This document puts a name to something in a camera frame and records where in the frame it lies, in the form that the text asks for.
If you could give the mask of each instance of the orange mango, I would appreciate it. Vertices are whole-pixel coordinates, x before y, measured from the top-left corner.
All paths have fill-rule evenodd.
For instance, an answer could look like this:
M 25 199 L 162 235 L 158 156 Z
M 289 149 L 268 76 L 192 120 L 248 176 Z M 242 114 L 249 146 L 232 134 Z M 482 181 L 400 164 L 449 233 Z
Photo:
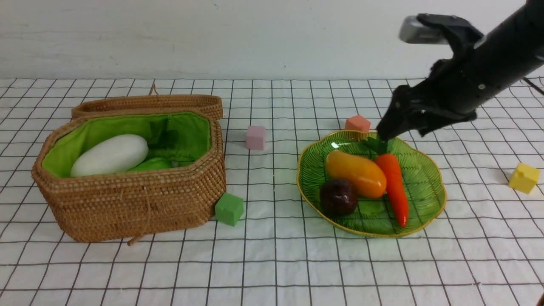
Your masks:
M 368 158 L 334 150 L 327 155 L 325 169 L 331 178 L 348 180 L 362 197 L 375 199 L 385 193 L 385 174 Z

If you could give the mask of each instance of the green cube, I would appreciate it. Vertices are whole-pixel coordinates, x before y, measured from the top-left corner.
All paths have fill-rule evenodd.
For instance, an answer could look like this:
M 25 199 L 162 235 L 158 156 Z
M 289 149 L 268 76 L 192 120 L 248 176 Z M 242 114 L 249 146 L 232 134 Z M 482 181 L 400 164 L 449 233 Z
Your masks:
M 244 214 L 244 199 L 225 193 L 215 205 L 215 219 L 235 226 Z

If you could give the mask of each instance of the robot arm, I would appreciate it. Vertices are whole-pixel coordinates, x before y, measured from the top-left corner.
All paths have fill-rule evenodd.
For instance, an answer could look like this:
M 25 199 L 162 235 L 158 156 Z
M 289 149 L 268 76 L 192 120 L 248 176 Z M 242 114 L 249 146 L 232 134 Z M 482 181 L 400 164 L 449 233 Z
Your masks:
M 394 89 L 376 127 L 383 140 L 473 121 L 477 107 L 544 65 L 544 1 L 527 0 L 488 35 L 459 17 L 419 14 L 405 19 L 399 37 L 409 44 L 449 44 L 453 57 L 437 61 L 416 86 Z

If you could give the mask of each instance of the leaf-shaped plate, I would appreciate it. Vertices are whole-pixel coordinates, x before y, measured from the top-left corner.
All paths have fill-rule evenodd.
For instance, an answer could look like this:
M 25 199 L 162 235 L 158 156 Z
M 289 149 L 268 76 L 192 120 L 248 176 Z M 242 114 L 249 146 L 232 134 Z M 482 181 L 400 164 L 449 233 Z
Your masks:
M 408 223 L 401 228 L 395 221 L 387 195 L 379 199 L 358 199 L 358 208 L 345 217 L 329 218 L 319 205 L 319 188 L 329 179 L 325 158 L 332 150 L 374 159 L 376 154 L 359 143 L 376 133 L 343 130 L 334 132 L 309 145 L 299 158 L 296 184 L 302 197 L 323 218 L 334 226 L 357 235 L 371 237 L 402 237 L 420 231 L 444 210 L 446 188 L 438 166 L 424 153 L 410 147 L 400 138 L 390 143 L 402 170 L 404 187 L 410 203 Z

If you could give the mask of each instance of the white gourd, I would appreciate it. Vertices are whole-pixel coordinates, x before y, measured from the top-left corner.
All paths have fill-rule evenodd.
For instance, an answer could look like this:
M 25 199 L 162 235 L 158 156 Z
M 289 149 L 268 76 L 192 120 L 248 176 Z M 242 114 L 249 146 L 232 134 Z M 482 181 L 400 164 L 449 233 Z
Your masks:
M 115 136 L 82 154 L 73 164 L 70 176 L 125 172 L 143 162 L 148 151 L 147 141 L 141 136 Z

